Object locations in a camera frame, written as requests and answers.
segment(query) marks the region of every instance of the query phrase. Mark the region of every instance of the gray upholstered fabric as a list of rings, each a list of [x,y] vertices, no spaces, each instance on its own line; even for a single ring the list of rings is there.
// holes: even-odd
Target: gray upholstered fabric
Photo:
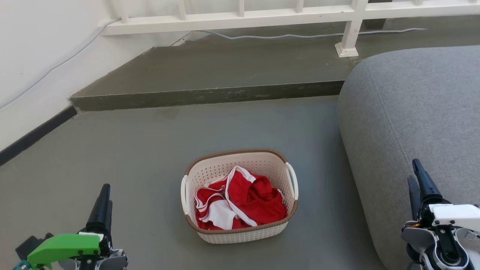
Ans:
[[[377,253],[404,270],[413,158],[445,198],[480,203],[480,46],[370,57],[345,82],[338,117]]]

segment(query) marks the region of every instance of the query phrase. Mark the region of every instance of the white basket handle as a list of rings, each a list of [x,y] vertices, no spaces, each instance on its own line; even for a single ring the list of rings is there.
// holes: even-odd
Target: white basket handle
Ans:
[[[187,175],[185,175],[183,177],[183,179],[181,180],[180,197],[181,197],[181,206],[183,208],[183,213],[185,213],[185,215],[188,215],[188,202],[187,202],[186,185],[187,185]]]
[[[285,162],[285,165],[287,166],[288,171],[292,175],[291,178],[290,178],[290,175],[288,176],[288,178],[290,179],[290,187],[292,187],[292,182],[293,182],[292,189],[294,192],[294,198],[295,200],[298,200],[299,199],[299,183],[297,182],[297,175],[295,174],[295,171],[293,170],[293,167],[292,165],[290,165],[290,163]]]

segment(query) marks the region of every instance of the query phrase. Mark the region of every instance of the laundry basket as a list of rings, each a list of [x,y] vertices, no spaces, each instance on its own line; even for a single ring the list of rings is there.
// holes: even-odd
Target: laundry basket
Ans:
[[[195,190],[208,181],[227,175],[236,165],[268,177],[272,187],[281,190],[283,203],[287,206],[287,217],[273,223],[242,229],[199,228],[195,218]],[[218,153],[194,161],[182,179],[180,196],[188,224],[202,239],[212,244],[232,244],[259,240],[282,232],[297,211],[299,194],[295,171],[281,154],[268,149],[248,149]]]

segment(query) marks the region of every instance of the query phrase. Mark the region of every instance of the red clothing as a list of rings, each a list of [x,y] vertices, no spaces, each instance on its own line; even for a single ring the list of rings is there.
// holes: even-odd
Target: red clothing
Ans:
[[[224,178],[195,191],[197,223],[207,230],[272,223],[287,216],[282,199],[267,177],[235,166]]]

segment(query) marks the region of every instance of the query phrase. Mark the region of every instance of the white cable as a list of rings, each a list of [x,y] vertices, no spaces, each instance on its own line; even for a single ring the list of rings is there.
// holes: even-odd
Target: white cable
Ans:
[[[94,33],[92,33],[92,35],[90,35],[92,38],[87,39],[87,41],[85,42],[85,45],[84,45],[80,50],[76,51],[73,55],[68,56],[65,60],[63,60],[63,61],[61,61],[61,62],[59,62],[59,63],[56,63],[56,64],[52,65],[52,67],[48,68],[45,73],[39,75],[39,76],[37,77],[37,79],[36,79],[35,81],[33,81],[33,83],[29,84],[27,87],[25,87],[24,90],[20,91],[20,93],[19,93],[16,97],[14,97],[14,98],[12,98],[12,99],[10,99],[10,100],[8,100],[8,101],[5,101],[5,102],[3,102],[3,103],[0,103],[0,110],[1,110],[3,107],[7,106],[8,104],[12,103],[14,100],[16,100],[17,98],[19,98],[21,95],[23,95],[23,94],[25,94],[26,92],[28,92],[28,90],[32,89],[32,87],[34,87],[34,86],[35,86],[36,84],[38,84],[41,80],[43,80],[43,78],[45,78],[45,77],[46,77],[50,72],[52,72],[54,69],[56,69],[56,68],[58,68],[59,66],[63,65],[65,62],[67,62],[68,60],[72,59],[72,58],[75,57],[77,54],[79,54],[81,51],[83,51],[86,47],[88,47],[88,45],[90,45],[90,44],[98,37],[98,35],[100,35],[100,33],[103,31],[103,29],[105,29],[105,27],[107,27],[107,25],[112,24],[112,23],[114,23],[114,22],[116,22],[116,21],[119,21],[119,20],[120,20],[120,19],[115,19],[115,20],[111,20],[111,21],[105,23],[98,32],[94,32]]]
[[[380,30],[380,31],[369,31],[369,32],[360,32],[359,35],[365,34],[378,34],[378,33],[404,33],[413,30],[426,30],[426,28],[409,28],[405,30]],[[226,35],[222,35],[220,33],[210,31],[210,30],[197,30],[197,32],[204,32],[213,35],[217,35],[219,37],[224,37],[226,39],[235,40],[235,39],[242,39],[242,38],[258,38],[258,39],[277,39],[277,38],[284,38],[284,37],[299,37],[299,38],[316,38],[316,37],[332,37],[332,36],[343,36],[343,33],[338,34],[328,34],[328,35],[316,35],[316,36],[299,36],[299,35],[282,35],[276,37],[259,37],[259,36],[240,36],[240,37],[229,37]]]
[[[61,61],[55,65],[53,65],[53,67],[47,69],[47,71],[43,74],[41,74],[33,83],[29,84],[27,87],[25,87],[24,90],[20,91],[20,93],[8,100],[8,101],[5,101],[3,103],[0,103],[0,110],[7,106],[8,104],[12,103],[13,101],[15,101],[17,98],[19,98],[21,95],[25,94],[26,92],[28,92],[31,88],[33,88],[35,85],[37,85],[41,80],[43,80],[43,78],[45,78],[50,72],[52,72],[54,69],[58,68],[59,66],[63,65],[65,62],[67,62],[68,60],[72,59],[73,57],[75,57],[77,54],[79,54],[81,51],[83,51],[86,47],[88,47],[88,45],[90,45],[99,35],[100,33],[103,31],[103,29],[105,29],[105,27],[107,27],[109,24],[112,24],[114,22],[117,22],[119,21],[120,19],[115,19],[115,20],[111,20],[107,23],[105,23],[102,28],[98,31],[98,32],[95,32],[91,35],[92,38],[88,39],[85,46],[83,46],[80,50],[76,51],[73,55],[67,57],[64,61]],[[413,31],[413,30],[426,30],[425,28],[409,28],[409,29],[405,29],[405,30],[385,30],[385,31],[370,31],[370,32],[360,32],[359,35],[364,35],[364,34],[378,34],[378,33],[404,33],[404,32],[408,32],[408,31]],[[213,34],[213,35],[217,35],[217,36],[220,36],[220,37],[224,37],[224,38],[227,38],[227,39],[230,39],[230,40],[235,40],[235,39],[242,39],[242,38],[259,38],[259,39],[277,39],[277,38],[283,38],[283,37],[299,37],[299,38],[316,38],[316,37],[331,37],[331,36],[343,36],[343,33],[339,33],[339,34],[328,34],[328,35],[316,35],[316,36],[299,36],[299,35],[282,35],[282,36],[276,36],[276,37],[258,37],[258,36],[240,36],[240,37],[228,37],[226,35],[222,35],[220,33],[217,33],[217,32],[214,32],[214,31],[209,31],[209,30],[197,30],[197,32],[204,32],[204,33],[209,33],[209,34]]]

